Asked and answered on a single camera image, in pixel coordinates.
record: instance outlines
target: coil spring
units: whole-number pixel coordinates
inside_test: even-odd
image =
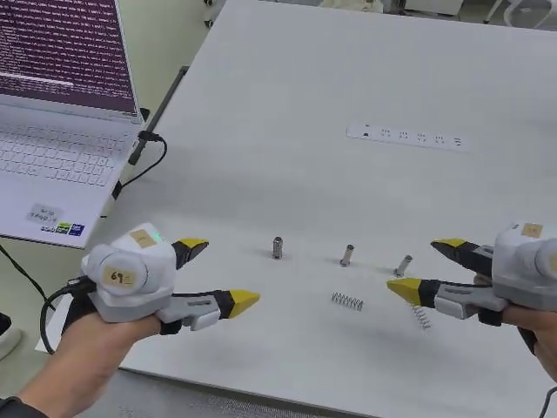
[[[423,307],[412,305],[412,312],[418,320],[421,329],[426,330],[432,327],[432,322],[429,320],[429,318],[427,318],[426,310]]]
[[[358,298],[351,298],[343,293],[335,292],[332,294],[331,300],[339,305],[349,307],[354,311],[361,311],[364,307],[364,301]]]
[[[282,259],[282,238],[277,237],[272,241],[272,257]]]

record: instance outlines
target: white laptop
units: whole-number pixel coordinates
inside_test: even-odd
[[[142,123],[117,0],[0,2],[0,236],[85,247]]]

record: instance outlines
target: table surface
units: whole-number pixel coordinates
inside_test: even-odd
[[[407,253],[412,275],[469,281],[431,239],[493,243],[516,219],[553,220],[556,40],[228,2],[159,124],[167,160],[95,239],[145,221],[169,240],[207,238],[177,290],[243,287],[261,301],[202,332],[138,344],[124,367],[387,418],[537,412],[551,381],[516,330],[428,311],[424,332],[385,281]],[[351,139],[351,122],[458,134],[471,151]],[[281,261],[270,257],[278,235]],[[342,268],[347,244],[356,249]],[[332,292],[364,309],[332,304]]]

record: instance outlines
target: laptop keyboard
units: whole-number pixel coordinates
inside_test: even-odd
[[[130,135],[0,125],[0,173],[103,186],[127,155],[123,150]]]

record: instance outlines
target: hand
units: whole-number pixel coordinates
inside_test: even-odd
[[[491,279],[476,276],[476,284],[489,284]],[[557,313],[511,305],[503,311],[503,322],[534,333],[534,355],[547,374],[557,382]]]
[[[108,324],[90,313],[76,320],[19,398],[49,418],[78,415],[100,397],[133,344],[159,334],[160,327],[155,316]]]

